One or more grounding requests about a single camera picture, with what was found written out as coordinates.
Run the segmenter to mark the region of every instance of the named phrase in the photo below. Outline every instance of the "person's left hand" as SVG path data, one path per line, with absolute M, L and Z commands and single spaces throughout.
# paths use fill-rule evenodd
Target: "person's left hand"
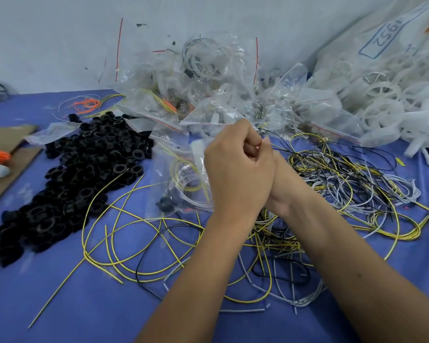
M 262 139 L 248 120 L 239 120 L 226 126 L 206 148 L 204 164 L 214 214 L 244 219 L 249 233 L 269 197 L 275 177 L 269 138 Z

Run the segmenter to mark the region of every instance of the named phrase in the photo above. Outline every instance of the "forearm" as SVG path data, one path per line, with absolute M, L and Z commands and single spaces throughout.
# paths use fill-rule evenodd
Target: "forearm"
M 228 223 L 212 215 L 191 259 L 143 328 L 137 343 L 211 341 L 230 273 L 246 239 L 237 236 L 239 229 L 232 226 L 245 222 Z
M 429 299 L 319 194 L 290 207 L 285 220 L 364 341 L 429 341 Z

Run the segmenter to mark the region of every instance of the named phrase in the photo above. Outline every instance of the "yellow tag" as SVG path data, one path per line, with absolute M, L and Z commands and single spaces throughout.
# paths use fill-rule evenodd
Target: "yellow tag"
M 402 161 L 402 160 L 400 160 L 399 158 L 396 158 L 396 161 L 397 161 L 397 163 L 398 163 L 400 166 L 404 166 L 404 167 L 405 167 L 405 164 L 403 163 L 403 161 Z

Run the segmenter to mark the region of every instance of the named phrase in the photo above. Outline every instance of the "blue rectangle outline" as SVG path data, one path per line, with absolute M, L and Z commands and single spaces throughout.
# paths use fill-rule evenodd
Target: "blue rectangle outline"
M 363 49 L 365 49 L 372 41 L 373 41 L 373 39 L 375 38 L 375 36 L 385 27 L 385 25 L 386 24 L 389 24 L 389 23 L 391 23 L 392 24 L 392 22 L 387 22 L 387 23 L 384 23 L 383 25 L 382 25 L 382 27 L 381 28 L 379 28 L 378 29 L 378 31 L 372 36 L 372 38 L 358 51 L 358 55 L 364 55 L 365 57 L 368 57 L 369 59 L 376 59 L 377 57 L 379 57 L 380 55 L 381 55 L 381 53 L 383 53 L 383 51 L 386 49 L 386 48 L 388 48 L 388 46 L 391 44 L 391 42 L 396 38 L 396 36 L 402 31 L 402 29 L 409 23 L 409 22 L 411 22 L 411 21 L 413 21 L 413 20 L 415 20 L 417 17 L 419 17 L 420 15 L 422 15 L 425 11 L 427 11 L 429 9 L 429 7 L 428 8 L 426 8 L 425 10 L 423 10 L 421 13 L 418 13 L 414 18 L 412 18 L 412 19 L 410 19 L 409 21 L 407 21 L 407 22 L 405 22 L 402 26 L 401 26 L 401 28 L 399 29 L 399 31 L 397 31 L 397 33 L 394 35 L 394 37 L 389 41 L 389 43 L 375 56 L 375 57 L 370 57 L 370 56 L 368 56 L 367 54 L 364 54 L 364 53 L 361 53 L 361 51 L 363 50 Z

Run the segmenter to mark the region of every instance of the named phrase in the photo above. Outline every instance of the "hand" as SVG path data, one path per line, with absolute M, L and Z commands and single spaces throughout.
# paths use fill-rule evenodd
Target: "hand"
M 204 164 L 214 214 L 243 219 L 249 233 L 274 181 L 275 161 L 269 138 L 262 140 L 249 121 L 239 120 L 226 126 L 206 148 Z
M 275 178 L 265 207 L 283 218 L 289 225 L 293 220 L 293 211 L 305 202 L 313 190 L 299 177 L 278 151 L 274 151 Z

